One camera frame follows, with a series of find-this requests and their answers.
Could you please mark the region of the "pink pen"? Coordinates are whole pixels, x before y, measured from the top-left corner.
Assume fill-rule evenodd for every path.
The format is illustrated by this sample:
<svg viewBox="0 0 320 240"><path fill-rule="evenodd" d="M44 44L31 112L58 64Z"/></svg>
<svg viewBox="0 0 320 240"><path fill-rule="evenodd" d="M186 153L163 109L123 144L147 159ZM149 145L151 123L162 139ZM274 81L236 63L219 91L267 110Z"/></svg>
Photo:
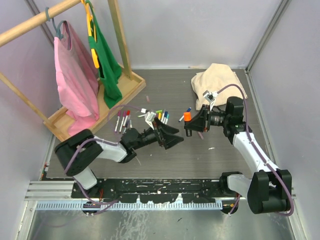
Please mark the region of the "pink pen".
<svg viewBox="0 0 320 240"><path fill-rule="evenodd" d="M197 133L198 133L199 137L200 137L202 140L204 140L204 137L203 137L202 133L201 133L201 132L197 132Z"/></svg>

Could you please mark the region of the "orange black highlighter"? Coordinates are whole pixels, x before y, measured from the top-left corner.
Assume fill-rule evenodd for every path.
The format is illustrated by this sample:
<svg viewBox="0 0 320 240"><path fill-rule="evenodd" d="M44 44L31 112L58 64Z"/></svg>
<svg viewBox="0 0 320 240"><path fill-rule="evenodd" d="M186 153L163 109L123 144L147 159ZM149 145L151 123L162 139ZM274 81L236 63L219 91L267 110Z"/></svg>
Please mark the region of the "orange black highlighter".
<svg viewBox="0 0 320 240"><path fill-rule="evenodd" d="M185 129L185 134L187 137L192 136L192 131L188 128L188 124L190 123L191 120L192 120L191 113L186 112L184 114L184 129Z"/></svg>

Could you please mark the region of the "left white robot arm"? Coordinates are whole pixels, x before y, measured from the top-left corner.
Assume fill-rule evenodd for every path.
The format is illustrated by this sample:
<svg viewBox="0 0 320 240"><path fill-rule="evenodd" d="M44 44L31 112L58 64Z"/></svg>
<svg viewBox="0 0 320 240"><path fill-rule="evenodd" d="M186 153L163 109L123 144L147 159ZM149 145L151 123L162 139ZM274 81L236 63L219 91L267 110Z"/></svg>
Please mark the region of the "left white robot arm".
<svg viewBox="0 0 320 240"><path fill-rule="evenodd" d="M100 193L98 179L90 169L95 159L106 159L125 164L134 159L135 150L158 143L166 150L184 141L178 136L179 130L162 123L157 117L151 127L138 132L129 128L121 136L119 142L111 142L95 136L91 130L84 129L76 135L58 144L54 152L64 169L64 173L72 177L88 198L95 198Z"/></svg>

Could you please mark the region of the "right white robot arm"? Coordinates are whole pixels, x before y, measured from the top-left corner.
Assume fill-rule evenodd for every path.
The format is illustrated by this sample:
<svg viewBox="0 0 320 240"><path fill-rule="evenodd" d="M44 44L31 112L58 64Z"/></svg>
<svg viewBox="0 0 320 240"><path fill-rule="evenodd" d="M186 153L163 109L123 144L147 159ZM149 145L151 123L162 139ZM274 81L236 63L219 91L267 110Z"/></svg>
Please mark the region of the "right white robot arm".
<svg viewBox="0 0 320 240"><path fill-rule="evenodd" d="M236 193L238 197L245 197L254 214L278 213L289 217L294 212L292 175L268 158L244 121L246 117L246 101L232 96L227 99L225 110L204 104L195 116L186 111L183 114L184 129L186 136L190 137L192 132L203 133L212 126L222 127L224 136L251 170L251 179L239 171L222 173L219 191L223 196L231 197Z"/></svg>

